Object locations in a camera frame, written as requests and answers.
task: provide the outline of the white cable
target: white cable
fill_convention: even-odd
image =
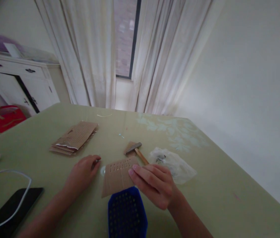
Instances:
[[[3,173],[3,172],[14,172],[14,173],[17,173],[17,174],[21,174],[21,175],[23,175],[23,176],[25,176],[26,178],[29,179],[29,184],[28,184],[28,186],[27,186],[27,188],[26,188],[26,190],[25,190],[25,192],[24,192],[24,194],[23,194],[23,196],[22,196],[22,198],[20,200],[20,203],[19,203],[17,209],[15,210],[15,212],[7,220],[5,220],[4,222],[0,223],[0,226],[2,226],[3,224],[7,223],[8,221],[10,221],[14,217],[14,215],[16,215],[16,213],[19,211],[19,208],[21,207],[22,202],[23,202],[25,196],[27,195],[27,192],[28,192],[28,190],[30,188],[30,185],[32,183],[32,179],[28,175],[25,175],[24,173],[22,173],[20,171],[17,171],[17,170],[1,170],[0,171],[0,173]]]

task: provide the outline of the table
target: table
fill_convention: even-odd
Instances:
[[[99,123],[82,151],[73,158],[49,152],[50,145],[81,120]],[[23,227],[62,188],[80,158],[98,154],[102,167],[123,159],[129,141],[142,142],[144,156],[155,147],[167,148],[197,171],[178,187],[214,237],[280,237],[280,204],[190,120],[60,103],[0,135],[0,170],[22,171],[32,177],[32,187],[45,189]],[[0,207],[26,185],[20,175],[0,174]],[[102,185],[99,172],[57,226],[57,237],[108,237],[110,196],[101,199]],[[147,237],[180,237],[169,212],[141,196],[149,223]]]

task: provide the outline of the small hammer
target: small hammer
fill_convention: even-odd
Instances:
[[[133,145],[132,147],[130,147],[129,150],[126,151],[126,153],[129,153],[130,151],[135,150],[137,155],[140,157],[140,159],[142,160],[142,162],[144,163],[144,165],[148,165],[149,162],[147,161],[147,159],[143,156],[143,154],[138,150],[138,148],[142,146],[142,143],[136,143],[135,145]]]

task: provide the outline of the window frame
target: window frame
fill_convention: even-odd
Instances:
[[[123,75],[116,74],[116,78],[123,78],[123,79],[130,79],[131,80],[133,63],[134,63],[134,54],[135,54],[136,43],[137,43],[138,25],[139,25],[139,18],[140,18],[140,8],[141,8],[141,0],[137,0],[137,9],[136,9],[136,18],[135,18],[135,21],[134,21],[133,42],[132,42],[132,50],[131,50],[129,76],[123,76]]]

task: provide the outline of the red bag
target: red bag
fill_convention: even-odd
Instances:
[[[0,133],[26,120],[25,115],[17,106],[0,107]]]

